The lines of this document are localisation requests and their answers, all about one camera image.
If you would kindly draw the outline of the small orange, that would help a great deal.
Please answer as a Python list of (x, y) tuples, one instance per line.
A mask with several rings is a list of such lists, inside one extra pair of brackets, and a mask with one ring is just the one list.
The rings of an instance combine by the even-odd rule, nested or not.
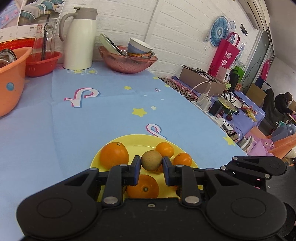
[(175, 149), (173, 148), (173, 146), (167, 142), (161, 142), (157, 144), (155, 150), (159, 152), (163, 157), (168, 158), (171, 158), (175, 153)]
[(188, 153), (179, 153), (173, 159), (174, 165), (191, 166), (192, 162), (192, 158)]

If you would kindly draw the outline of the brown round fruit back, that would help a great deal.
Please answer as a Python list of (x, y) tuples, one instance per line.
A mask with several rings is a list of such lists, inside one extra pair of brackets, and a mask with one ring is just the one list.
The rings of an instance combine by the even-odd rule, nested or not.
[(141, 157), (141, 165), (147, 171), (154, 171), (159, 168), (162, 163), (162, 156), (155, 150), (145, 152)]

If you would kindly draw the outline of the small orange on plate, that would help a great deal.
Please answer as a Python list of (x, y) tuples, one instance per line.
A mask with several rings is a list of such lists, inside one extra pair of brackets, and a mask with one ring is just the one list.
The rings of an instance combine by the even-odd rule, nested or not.
[(175, 149), (173, 148), (173, 146), (167, 142), (161, 142), (157, 144), (155, 150), (159, 152), (163, 157), (168, 158), (171, 158), (175, 153)]

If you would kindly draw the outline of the yellow plastic plate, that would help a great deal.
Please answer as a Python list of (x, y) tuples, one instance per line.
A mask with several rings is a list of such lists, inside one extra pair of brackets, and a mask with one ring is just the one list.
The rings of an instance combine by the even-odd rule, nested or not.
[[(141, 157), (142, 154), (144, 154), (146, 151), (154, 150), (157, 144), (161, 142), (167, 142), (173, 146), (175, 152), (174, 152), (174, 156), (170, 158), (171, 162), (173, 162), (173, 159), (177, 154), (185, 153), (183, 149), (181, 149), (180, 147), (178, 147), (172, 142), (169, 142), (167, 140), (164, 140), (155, 136), (144, 135), (144, 134), (125, 135), (125, 136), (117, 137), (114, 140), (111, 140), (109, 143), (112, 143), (112, 142), (120, 142), (126, 147), (127, 152), (129, 154), (129, 163), (128, 163), (129, 165), (132, 163), (135, 155), (138, 155)], [(109, 169), (104, 168), (100, 163), (99, 155), (102, 148), (97, 152), (97, 154), (93, 158), (90, 167), (96, 167), (99, 169), (100, 172), (105, 172), (105, 171), (109, 171)], [(159, 185), (158, 198), (178, 197), (176, 194), (176, 191), (177, 191), (176, 187), (173, 187), (173, 186), (169, 187), (166, 185), (165, 177), (163, 173), (160, 174), (160, 173), (150, 172), (141, 167), (140, 174), (150, 175), (157, 181)], [(104, 186), (100, 191), (98, 201), (101, 201), (102, 199), (103, 190), (104, 190)]]

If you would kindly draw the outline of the blue patterned tablecloth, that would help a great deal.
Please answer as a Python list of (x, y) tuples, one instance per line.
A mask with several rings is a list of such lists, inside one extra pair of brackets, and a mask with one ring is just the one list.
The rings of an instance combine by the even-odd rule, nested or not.
[(94, 63), (26, 81), (1, 118), (1, 240), (19, 240), (19, 203), (87, 169), (107, 142), (130, 134), (170, 141), (200, 168), (243, 151), (196, 106), (148, 71), (126, 75)]

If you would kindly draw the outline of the seated person in black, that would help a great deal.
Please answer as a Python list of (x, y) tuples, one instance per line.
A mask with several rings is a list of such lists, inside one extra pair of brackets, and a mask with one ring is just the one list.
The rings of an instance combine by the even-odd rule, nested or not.
[(295, 111), (289, 108), (289, 105), (292, 102), (292, 100), (293, 100), (293, 97), (289, 92), (286, 92), (284, 94), (281, 93), (275, 97), (275, 100), (274, 100), (275, 107), (281, 114), (295, 115)]

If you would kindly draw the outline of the blue white cup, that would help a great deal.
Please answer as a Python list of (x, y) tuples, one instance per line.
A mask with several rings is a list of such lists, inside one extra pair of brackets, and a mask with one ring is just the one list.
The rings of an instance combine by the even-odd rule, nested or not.
[(136, 38), (130, 38), (127, 46), (127, 52), (134, 54), (146, 54), (152, 51), (152, 49), (149, 44)]

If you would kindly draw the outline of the pink gift bag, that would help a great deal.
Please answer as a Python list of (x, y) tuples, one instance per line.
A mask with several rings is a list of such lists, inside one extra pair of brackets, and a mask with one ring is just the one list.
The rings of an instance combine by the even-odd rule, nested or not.
[(216, 50), (215, 56), (209, 67), (208, 73), (216, 77), (220, 67), (229, 69), (240, 50), (237, 48), (240, 42), (238, 33), (230, 32), (226, 39), (222, 39)]

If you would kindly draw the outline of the white dish in bowl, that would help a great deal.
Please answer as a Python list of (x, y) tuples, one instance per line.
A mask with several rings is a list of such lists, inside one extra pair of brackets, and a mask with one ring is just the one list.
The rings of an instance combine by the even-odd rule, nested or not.
[(122, 51), (118, 48), (118, 46), (116, 46), (116, 44), (114, 44), (114, 42), (112, 42), (112, 40), (109, 39), (109, 37), (107, 37), (107, 35), (101, 33), (99, 35), (99, 40), (108, 52), (112, 54), (123, 55)]

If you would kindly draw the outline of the red plastic basket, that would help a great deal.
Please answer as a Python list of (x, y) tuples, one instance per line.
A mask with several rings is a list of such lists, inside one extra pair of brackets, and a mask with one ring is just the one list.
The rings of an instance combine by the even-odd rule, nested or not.
[(62, 57), (61, 52), (54, 52), (53, 57), (45, 60), (34, 60), (33, 56), (30, 55), (26, 60), (26, 71), (27, 77), (40, 77), (51, 73), (57, 66), (58, 60)]

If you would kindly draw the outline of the orange plastic basin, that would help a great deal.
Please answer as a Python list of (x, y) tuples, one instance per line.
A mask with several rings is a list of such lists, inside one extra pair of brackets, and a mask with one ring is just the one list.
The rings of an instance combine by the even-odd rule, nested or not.
[(12, 111), (20, 100), (25, 86), (26, 60), (32, 52), (32, 47), (14, 49), (13, 52), (16, 54), (16, 61), (1, 68), (1, 116)]

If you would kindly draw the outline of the white thermos jug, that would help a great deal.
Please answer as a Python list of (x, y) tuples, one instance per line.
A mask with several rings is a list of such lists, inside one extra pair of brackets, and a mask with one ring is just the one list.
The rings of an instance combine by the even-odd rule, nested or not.
[(64, 42), (63, 67), (85, 70), (91, 67), (96, 38), (97, 9), (75, 7), (59, 24), (59, 38)]

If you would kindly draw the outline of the glass pitcher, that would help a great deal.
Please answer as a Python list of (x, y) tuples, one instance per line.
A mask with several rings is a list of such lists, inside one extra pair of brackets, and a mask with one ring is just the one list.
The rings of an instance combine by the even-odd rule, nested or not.
[(34, 62), (47, 60), (54, 56), (56, 24), (57, 19), (38, 21), (32, 51), (32, 59)]

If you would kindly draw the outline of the white air conditioner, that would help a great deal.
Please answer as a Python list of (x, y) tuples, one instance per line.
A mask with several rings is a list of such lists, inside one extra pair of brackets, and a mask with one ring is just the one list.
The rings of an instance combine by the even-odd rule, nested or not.
[(238, 0), (255, 29), (265, 32), (269, 28), (270, 16), (264, 0)]

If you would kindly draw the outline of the blue decorative wall fan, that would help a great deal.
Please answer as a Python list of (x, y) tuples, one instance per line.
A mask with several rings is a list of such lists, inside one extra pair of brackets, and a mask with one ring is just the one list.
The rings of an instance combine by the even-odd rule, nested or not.
[(213, 47), (218, 47), (220, 41), (228, 36), (228, 20), (224, 16), (219, 16), (210, 29), (210, 43)]

